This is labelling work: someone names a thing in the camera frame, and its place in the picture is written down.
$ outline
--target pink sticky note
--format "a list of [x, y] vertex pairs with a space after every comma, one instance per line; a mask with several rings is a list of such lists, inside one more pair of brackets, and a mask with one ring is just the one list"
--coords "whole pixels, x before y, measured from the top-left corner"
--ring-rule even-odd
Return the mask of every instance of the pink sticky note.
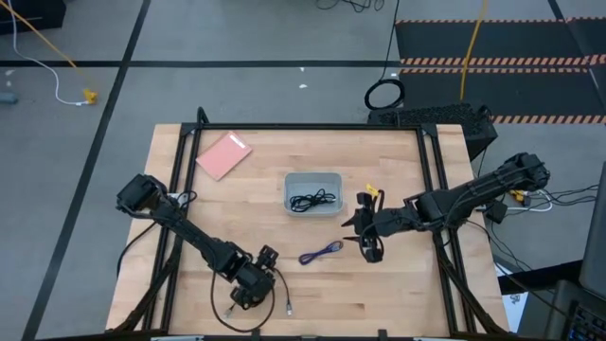
[[216, 181], [221, 180], [253, 149], [234, 132], [227, 132], [208, 147], [196, 162]]

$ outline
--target wooden tabletop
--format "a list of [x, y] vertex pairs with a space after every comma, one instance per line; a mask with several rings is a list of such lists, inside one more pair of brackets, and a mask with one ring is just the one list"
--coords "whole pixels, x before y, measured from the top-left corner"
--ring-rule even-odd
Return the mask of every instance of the wooden tabletop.
[[[145, 173], [167, 184], [170, 180], [179, 125], [157, 125]], [[438, 126], [449, 185], [472, 179], [472, 169], [459, 126]], [[204, 151], [225, 131], [203, 131]], [[201, 168], [195, 171], [193, 190], [198, 199], [189, 219], [207, 234], [232, 241], [256, 255], [264, 244], [278, 253], [277, 268], [286, 278], [294, 315], [285, 311], [285, 290], [276, 281], [276, 308], [264, 335], [372, 336], [386, 329], [390, 336], [447, 336], [434, 245], [429, 232], [408, 232], [383, 239], [380, 263], [369, 264], [358, 245], [345, 242], [343, 250], [298, 263], [299, 255], [353, 235], [340, 224], [352, 216], [355, 195], [366, 184], [385, 190], [385, 207], [402, 206], [402, 199], [425, 190], [414, 132], [404, 131], [236, 131], [253, 151], [219, 182]], [[187, 155], [181, 172], [185, 182]], [[343, 177], [344, 209], [334, 217], [300, 218], [286, 214], [284, 177], [291, 171], [335, 171]], [[471, 220], [483, 224], [480, 215]], [[129, 240], [148, 221], [134, 220]], [[124, 258], [107, 327], [115, 327], [135, 306], [150, 284], [159, 235], [156, 228], [136, 243]], [[463, 226], [459, 239], [469, 286], [486, 311], [503, 328], [507, 319], [486, 234]], [[211, 271], [193, 247], [184, 246], [175, 294], [171, 333], [233, 334], [210, 309]], [[220, 313], [231, 304], [231, 285], [218, 278], [215, 302]], [[453, 289], [456, 303], [458, 293]], [[164, 299], [164, 292], [159, 301]], [[252, 328], [267, 314], [270, 297], [255, 309], [235, 309], [228, 322]], [[163, 304], [156, 304], [154, 326], [159, 326]], [[457, 322], [465, 330], [460, 304]]]

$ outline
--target black floor mat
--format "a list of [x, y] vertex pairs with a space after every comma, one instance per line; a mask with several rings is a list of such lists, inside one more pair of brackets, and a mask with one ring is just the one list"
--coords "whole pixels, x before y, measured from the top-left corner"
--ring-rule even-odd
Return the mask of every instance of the black floor mat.
[[[406, 68], [405, 108], [459, 102], [461, 69]], [[596, 123], [604, 109], [585, 68], [470, 69], [465, 101], [489, 106], [495, 122]]]
[[[400, 57], [406, 64], [429, 64], [433, 58], [461, 64], [474, 27], [475, 21], [398, 21]], [[584, 57], [563, 20], [488, 20], [480, 27], [473, 56], [477, 60], [471, 65], [518, 66], [579, 65]]]
[[606, 54], [606, 18], [571, 18], [568, 25], [585, 55]]

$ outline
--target gray floor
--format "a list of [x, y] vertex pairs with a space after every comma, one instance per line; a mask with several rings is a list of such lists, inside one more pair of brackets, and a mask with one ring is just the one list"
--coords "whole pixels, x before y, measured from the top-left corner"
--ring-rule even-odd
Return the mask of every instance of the gray floor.
[[[141, 0], [69, 0], [62, 29], [45, 34], [76, 60], [120, 60]], [[565, 16], [606, 15], [602, 0], [560, 0]], [[481, 0], [401, 0], [400, 19], [473, 19]], [[543, 0], [490, 0], [489, 18], [546, 19]], [[152, 0], [134, 60], [380, 60], [395, 2], [380, 12], [350, 6], [321, 11], [302, 0]], [[58, 60], [31, 33], [19, 35], [23, 53]], [[0, 60], [16, 59], [9, 36]], [[391, 54], [397, 59], [395, 50]], [[114, 68], [85, 69], [101, 103], [75, 108], [53, 99], [54, 81], [39, 68], [0, 69], [0, 90], [17, 93], [0, 106], [0, 331], [21, 338], [40, 289], [90, 144], [114, 82]], [[59, 68], [65, 99], [79, 100], [82, 80]], [[38, 337], [101, 332], [112, 299], [117, 256], [129, 219], [114, 209], [116, 192], [142, 171], [152, 127], [192, 120], [197, 106], [215, 122], [364, 122], [366, 88], [375, 68], [131, 68], [82, 203], [73, 237], [48, 302]], [[376, 95], [378, 102], [393, 96]], [[606, 160], [603, 125], [500, 125], [483, 171], [519, 151], [537, 153], [552, 171], [553, 190], [597, 181]], [[516, 256], [533, 267], [578, 259], [591, 204], [508, 218], [495, 227]]]

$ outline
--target black ring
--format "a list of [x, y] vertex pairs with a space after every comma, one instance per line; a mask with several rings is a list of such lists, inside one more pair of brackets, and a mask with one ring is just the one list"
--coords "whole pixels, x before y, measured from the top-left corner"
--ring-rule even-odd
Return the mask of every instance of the black ring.
[[[398, 89], [400, 89], [400, 95], [398, 96], [398, 99], [394, 100], [393, 103], [385, 105], [383, 107], [376, 107], [376, 106], [370, 104], [370, 94], [372, 94], [372, 92], [375, 91], [376, 88], [378, 88], [379, 86], [381, 86], [383, 84], [394, 84], [394, 85], [398, 86]], [[368, 89], [368, 91], [366, 91], [366, 95], [364, 95], [364, 104], [365, 104], [366, 108], [368, 108], [370, 110], [396, 108], [400, 104], [404, 103], [405, 97], [406, 97], [405, 88], [404, 88], [404, 84], [401, 81], [394, 80], [394, 79], [379, 80], [376, 83], [374, 83]]]

